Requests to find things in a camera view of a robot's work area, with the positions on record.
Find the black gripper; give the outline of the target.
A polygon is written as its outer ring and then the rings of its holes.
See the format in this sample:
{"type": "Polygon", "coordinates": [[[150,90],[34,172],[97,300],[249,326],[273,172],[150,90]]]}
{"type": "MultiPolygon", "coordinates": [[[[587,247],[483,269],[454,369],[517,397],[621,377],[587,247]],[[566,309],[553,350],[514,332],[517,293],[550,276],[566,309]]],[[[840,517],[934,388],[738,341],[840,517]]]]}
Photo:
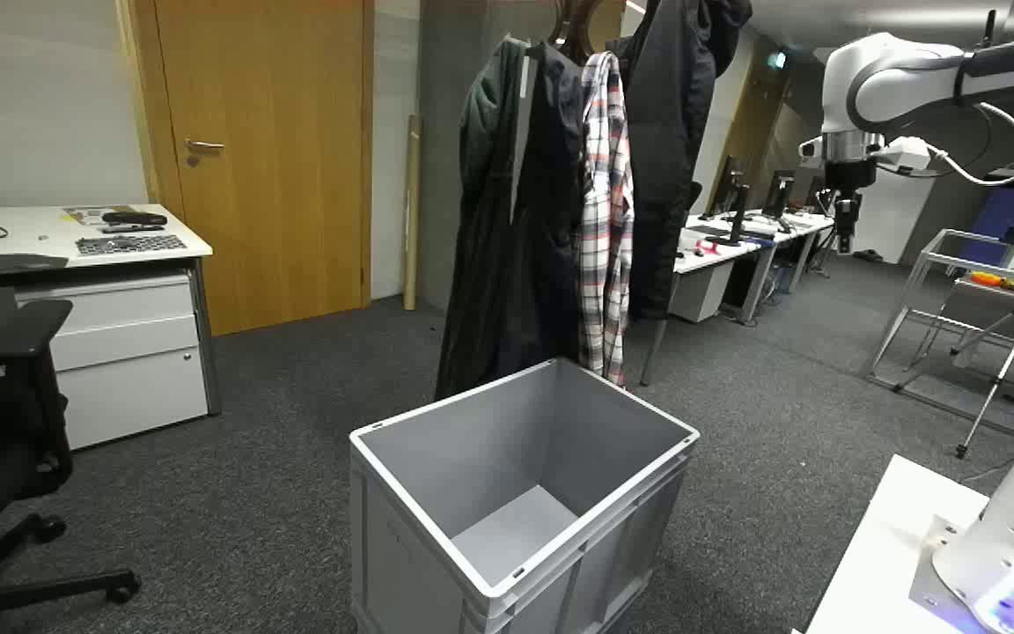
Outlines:
{"type": "Polygon", "coordinates": [[[835,208],[835,240],[837,251],[853,251],[864,190],[877,180],[877,161],[828,161],[824,180],[832,188],[832,208],[835,208]]]}

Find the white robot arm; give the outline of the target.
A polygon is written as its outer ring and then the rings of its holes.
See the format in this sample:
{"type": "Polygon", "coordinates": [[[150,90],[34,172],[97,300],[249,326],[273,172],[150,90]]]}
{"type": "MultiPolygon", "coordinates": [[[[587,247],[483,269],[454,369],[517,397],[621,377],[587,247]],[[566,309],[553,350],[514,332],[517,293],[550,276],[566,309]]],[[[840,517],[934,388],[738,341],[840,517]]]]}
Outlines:
{"type": "Polygon", "coordinates": [[[824,170],[837,247],[853,247],[864,190],[880,170],[919,172],[939,159],[970,188],[990,188],[990,177],[968,172],[939,144],[911,133],[892,138],[892,127],[934,105],[970,105],[1014,132],[1014,112],[997,105],[997,94],[1012,91],[1014,39],[961,50],[955,43],[873,31],[837,48],[824,60],[821,132],[798,144],[798,154],[824,170]]]}

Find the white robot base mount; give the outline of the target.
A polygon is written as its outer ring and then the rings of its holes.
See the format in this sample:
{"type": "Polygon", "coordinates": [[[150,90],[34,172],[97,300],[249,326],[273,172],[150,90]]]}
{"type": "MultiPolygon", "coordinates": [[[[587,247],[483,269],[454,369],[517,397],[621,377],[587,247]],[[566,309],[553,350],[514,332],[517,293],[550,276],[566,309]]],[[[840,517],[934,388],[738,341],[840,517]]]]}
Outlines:
{"type": "Polygon", "coordinates": [[[928,522],[909,600],[955,634],[1014,634],[1014,464],[968,527],[928,522]]]}

